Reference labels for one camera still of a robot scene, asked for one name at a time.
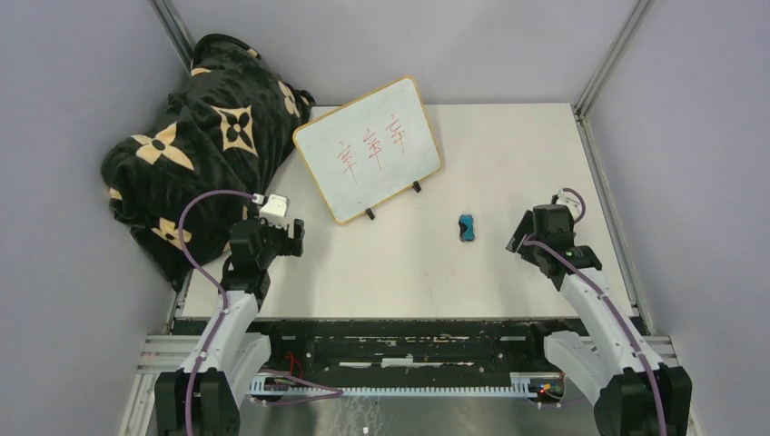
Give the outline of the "blue whiteboard eraser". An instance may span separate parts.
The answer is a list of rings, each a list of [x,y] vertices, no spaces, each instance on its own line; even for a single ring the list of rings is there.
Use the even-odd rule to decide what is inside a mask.
[[[474,217],[472,214],[462,214],[458,219],[459,239],[464,243],[473,242],[476,239]]]

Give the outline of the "yellow framed whiteboard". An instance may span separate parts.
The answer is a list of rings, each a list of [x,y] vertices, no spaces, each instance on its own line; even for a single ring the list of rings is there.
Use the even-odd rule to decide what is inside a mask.
[[[292,136],[337,223],[347,223],[443,166],[411,76],[314,116]]]

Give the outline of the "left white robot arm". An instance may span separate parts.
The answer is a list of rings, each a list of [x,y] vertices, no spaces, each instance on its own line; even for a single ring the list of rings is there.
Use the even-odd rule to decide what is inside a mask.
[[[159,434],[239,433],[252,379],[261,367],[279,367],[286,354],[281,340],[248,329],[266,299],[271,263],[279,256],[302,256],[304,234],[301,219],[278,226],[257,218],[232,227],[214,314],[179,368],[161,373],[154,385]]]

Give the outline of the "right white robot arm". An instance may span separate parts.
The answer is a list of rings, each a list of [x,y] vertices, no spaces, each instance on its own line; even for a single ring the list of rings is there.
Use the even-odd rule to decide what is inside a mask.
[[[670,366],[620,312],[595,252],[575,244],[575,220],[563,204],[525,211],[507,249],[538,267],[576,311],[593,344],[571,331],[529,340],[525,358],[537,370],[553,364],[593,407],[602,435],[685,435],[693,384]]]

